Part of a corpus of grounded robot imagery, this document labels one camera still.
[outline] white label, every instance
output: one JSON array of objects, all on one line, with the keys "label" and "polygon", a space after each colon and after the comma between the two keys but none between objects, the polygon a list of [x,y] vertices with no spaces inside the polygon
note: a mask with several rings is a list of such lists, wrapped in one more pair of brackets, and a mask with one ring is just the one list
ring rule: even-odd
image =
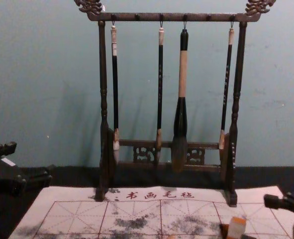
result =
[{"label": "white label", "polygon": [[112,55],[116,56],[117,55],[117,44],[112,45]]},{"label": "white label", "polygon": [[4,162],[4,163],[7,163],[9,166],[13,167],[15,166],[15,163],[13,163],[11,160],[7,159],[7,158],[1,158],[1,160]]}]

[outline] carved dragon finial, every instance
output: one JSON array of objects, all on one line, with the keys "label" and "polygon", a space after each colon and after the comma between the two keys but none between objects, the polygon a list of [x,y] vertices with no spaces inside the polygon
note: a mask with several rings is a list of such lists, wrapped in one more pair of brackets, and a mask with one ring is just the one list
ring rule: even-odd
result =
[{"label": "carved dragon finial", "polygon": [[94,15],[99,15],[102,8],[100,0],[74,0],[77,6],[82,5],[79,11],[85,13],[93,13]]},{"label": "carved dragon finial", "polygon": [[270,10],[267,6],[273,6],[276,0],[248,0],[246,4],[246,15],[252,16],[257,13],[267,13]]}]

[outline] ink stain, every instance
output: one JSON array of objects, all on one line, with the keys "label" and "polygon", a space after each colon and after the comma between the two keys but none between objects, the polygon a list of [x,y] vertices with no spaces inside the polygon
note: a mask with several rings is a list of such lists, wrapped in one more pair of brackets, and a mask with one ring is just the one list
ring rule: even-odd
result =
[{"label": "ink stain", "polygon": [[201,219],[195,216],[185,216],[176,219],[173,223],[168,226],[168,229],[175,230],[177,233],[184,233],[187,235],[201,235],[205,228],[210,228],[214,231],[219,230],[219,223],[208,222],[207,220]]},{"label": "ink stain", "polygon": [[141,234],[130,234],[130,232],[122,232],[118,230],[111,230],[112,235],[110,237],[102,237],[102,239],[141,239]]},{"label": "ink stain", "polygon": [[108,190],[110,193],[120,193],[120,191],[116,188],[109,188]]},{"label": "ink stain", "polygon": [[67,237],[67,239],[91,239],[88,237],[83,237],[81,234],[70,234],[69,237]]},{"label": "ink stain", "polygon": [[146,220],[147,217],[148,215],[144,215],[135,220],[123,220],[123,219],[117,218],[115,224],[117,226],[124,227],[126,229],[139,229],[139,228],[143,228],[148,223]]},{"label": "ink stain", "polygon": [[270,102],[265,102],[263,104],[263,108],[264,109],[279,109],[282,108],[286,105],[286,101],[282,101],[282,100],[273,100]]},{"label": "ink stain", "polygon": [[170,204],[170,200],[162,200],[161,201],[161,206],[163,205],[167,205],[167,204]]},{"label": "ink stain", "polygon": [[24,238],[30,237],[37,233],[39,226],[40,225],[36,225],[34,227],[21,227],[16,230],[16,233]]},{"label": "ink stain", "polygon": [[253,94],[254,95],[262,95],[262,96],[265,96],[266,95],[266,92],[265,92],[265,89],[259,90],[259,89],[255,88]]},{"label": "ink stain", "polygon": [[113,214],[113,215],[118,215],[119,214],[118,207],[116,207],[116,205],[113,206],[113,212],[111,214]]}]

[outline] black table surface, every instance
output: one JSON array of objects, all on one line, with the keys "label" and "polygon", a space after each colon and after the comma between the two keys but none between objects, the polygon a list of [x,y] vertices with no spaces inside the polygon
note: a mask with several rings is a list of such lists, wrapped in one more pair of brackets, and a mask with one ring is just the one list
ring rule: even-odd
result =
[{"label": "black table surface", "polygon": [[[96,187],[98,169],[84,167],[57,167],[52,170],[51,186]],[[191,187],[220,189],[219,174],[207,172],[172,173],[158,171],[157,180],[149,170],[118,170],[113,187]],[[235,174],[236,188],[254,188],[277,185],[282,192],[294,193],[294,167],[238,167]],[[18,225],[40,190],[26,192],[14,198],[0,195],[0,239],[7,239]]]}]

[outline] brush handle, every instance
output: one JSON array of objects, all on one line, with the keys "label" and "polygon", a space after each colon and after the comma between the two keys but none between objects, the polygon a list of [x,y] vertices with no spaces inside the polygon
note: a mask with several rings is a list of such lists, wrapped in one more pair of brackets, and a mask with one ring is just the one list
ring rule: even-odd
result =
[{"label": "brush handle", "polygon": [[223,96],[223,109],[222,109],[222,122],[221,122],[219,149],[224,149],[224,130],[225,130],[228,82],[230,78],[233,39],[234,39],[234,29],[231,28],[228,34],[228,49],[227,49],[226,70],[225,70],[225,83],[224,83],[224,96]]},{"label": "brush handle", "polygon": [[174,122],[174,136],[187,136],[186,80],[189,34],[183,29],[180,37],[179,98]]},{"label": "brush handle", "polygon": [[111,27],[112,83],[113,83],[113,127],[118,129],[118,68],[117,68],[117,29]]},{"label": "brush handle", "polygon": [[[162,136],[161,136],[161,118],[162,118],[162,80],[163,80],[163,40],[164,29],[159,29],[159,69],[158,69],[158,122],[157,122],[157,138],[156,149],[161,150]],[[157,161],[159,161],[160,154],[157,154]]]},{"label": "brush handle", "polygon": [[[119,150],[119,130],[118,130],[118,68],[117,68],[117,29],[111,26],[111,52],[112,52],[112,83],[113,83],[113,150]],[[114,155],[118,162],[118,153]]]},{"label": "brush handle", "polygon": [[161,27],[159,29],[158,124],[157,124],[157,129],[161,129],[161,116],[162,116],[163,38],[164,38],[164,30]]}]

